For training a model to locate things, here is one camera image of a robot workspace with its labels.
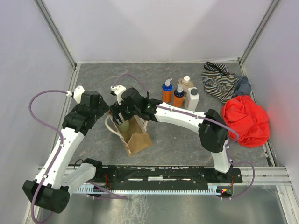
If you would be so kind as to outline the cream cap bottle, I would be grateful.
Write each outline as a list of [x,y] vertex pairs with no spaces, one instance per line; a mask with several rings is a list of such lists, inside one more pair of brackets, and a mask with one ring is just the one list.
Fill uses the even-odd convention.
[[121,124],[117,125],[117,127],[121,133],[127,132],[129,130],[129,121],[123,121]]

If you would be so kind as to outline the canvas tote bag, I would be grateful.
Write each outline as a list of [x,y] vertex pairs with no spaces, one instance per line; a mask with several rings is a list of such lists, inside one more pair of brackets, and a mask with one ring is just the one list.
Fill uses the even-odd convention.
[[142,118],[133,116],[129,120],[129,130],[127,132],[121,133],[118,130],[117,124],[113,122],[112,115],[109,112],[105,118],[106,128],[113,134],[117,135],[121,140],[128,156],[135,155],[136,153],[146,149],[147,147],[153,145],[149,134],[147,132],[147,121]]

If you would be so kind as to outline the dark blue small bottle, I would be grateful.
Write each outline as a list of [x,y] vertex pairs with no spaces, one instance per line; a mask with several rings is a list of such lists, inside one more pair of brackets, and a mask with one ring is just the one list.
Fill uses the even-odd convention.
[[174,107],[178,107],[181,108],[182,104],[183,104],[183,100],[184,100],[184,90],[183,90],[183,86],[180,84],[177,84],[177,89],[174,91],[174,96],[173,96],[173,102],[172,105]]

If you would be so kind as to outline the clear bottle white cap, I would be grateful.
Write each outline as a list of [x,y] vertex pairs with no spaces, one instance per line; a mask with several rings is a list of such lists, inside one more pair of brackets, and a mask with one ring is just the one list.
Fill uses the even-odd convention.
[[189,88],[194,87],[194,84],[189,76],[184,76],[183,78],[179,79],[178,83],[183,87],[184,92],[187,92]]

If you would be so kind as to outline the white bottle black cap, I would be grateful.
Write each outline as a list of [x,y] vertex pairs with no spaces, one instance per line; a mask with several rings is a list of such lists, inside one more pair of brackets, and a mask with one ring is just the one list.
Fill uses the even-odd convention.
[[189,88],[186,99],[187,99],[187,110],[195,111],[200,99],[198,89],[196,87]]

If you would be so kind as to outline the striped shirt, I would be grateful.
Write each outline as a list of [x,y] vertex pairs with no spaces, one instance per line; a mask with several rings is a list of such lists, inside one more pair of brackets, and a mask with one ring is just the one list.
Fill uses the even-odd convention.
[[219,72],[203,72],[201,76],[204,90],[223,104],[233,97],[235,84],[238,82],[234,75],[223,76]]

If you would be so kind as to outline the striped dark garment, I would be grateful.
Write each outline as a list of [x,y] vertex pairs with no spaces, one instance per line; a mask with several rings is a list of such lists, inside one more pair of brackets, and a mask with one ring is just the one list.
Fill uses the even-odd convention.
[[204,69],[207,71],[213,71],[213,72],[218,72],[222,76],[229,76],[231,75],[227,66],[221,63],[211,63],[211,62],[206,62],[204,64]]

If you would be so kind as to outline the blue-grey cloth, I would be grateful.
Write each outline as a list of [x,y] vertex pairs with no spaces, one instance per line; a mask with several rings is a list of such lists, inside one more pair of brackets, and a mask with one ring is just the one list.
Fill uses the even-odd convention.
[[246,96],[246,95],[248,96],[252,91],[252,87],[248,78],[246,76],[238,76],[238,75],[235,75],[235,77],[238,80],[234,85],[233,98],[237,96]]

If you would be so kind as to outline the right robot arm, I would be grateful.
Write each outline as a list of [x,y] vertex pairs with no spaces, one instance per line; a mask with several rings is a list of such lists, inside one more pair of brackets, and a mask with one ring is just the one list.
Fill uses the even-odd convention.
[[113,122],[120,125],[137,116],[143,121],[169,123],[198,133],[202,147],[212,155],[214,169],[223,174],[229,172],[232,164],[227,156],[228,127],[215,110],[185,110],[149,96],[143,97],[137,89],[122,85],[112,86],[110,90],[116,96],[116,103],[110,106]]

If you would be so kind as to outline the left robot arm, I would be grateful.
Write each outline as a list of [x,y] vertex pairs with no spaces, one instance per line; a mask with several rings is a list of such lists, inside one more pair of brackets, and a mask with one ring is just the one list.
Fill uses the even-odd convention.
[[32,205],[55,213],[65,209],[70,196],[81,185],[101,176],[102,163],[90,158],[68,176],[64,174],[79,144],[109,109],[96,91],[85,91],[80,87],[66,95],[77,105],[65,116],[62,129],[55,129],[59,138],[42,170],[32,181],[26,180],[22,187]]

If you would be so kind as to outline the red cloth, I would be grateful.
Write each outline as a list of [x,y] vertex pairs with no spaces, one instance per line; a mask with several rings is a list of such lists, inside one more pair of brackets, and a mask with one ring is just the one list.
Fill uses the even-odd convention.
[[228,100],[220,112],[226,125],[239,135],[237,142],[241,146],[254,148],[269,139],[269,116],[249,96]]

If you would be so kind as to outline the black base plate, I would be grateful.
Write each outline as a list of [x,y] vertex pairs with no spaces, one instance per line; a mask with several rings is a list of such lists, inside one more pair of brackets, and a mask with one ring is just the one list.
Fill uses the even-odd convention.
[[238,168],[222,174],[204,166],[103,165],[91,181],[107,184],[109,190],[207,190],[208,184],[242,183],[242,175]]

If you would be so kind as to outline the aluminium frame rail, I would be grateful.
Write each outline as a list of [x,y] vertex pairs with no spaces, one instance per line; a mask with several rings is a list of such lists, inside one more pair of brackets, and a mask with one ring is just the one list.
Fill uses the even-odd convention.
[[[253,170],[251,166],[236,167],[240,169],[243,183],[249,184],[253,177]],[[254,167],[255,178],[253,185],[276,185],[276,186],[291,186],[288,171],[286,167]]]

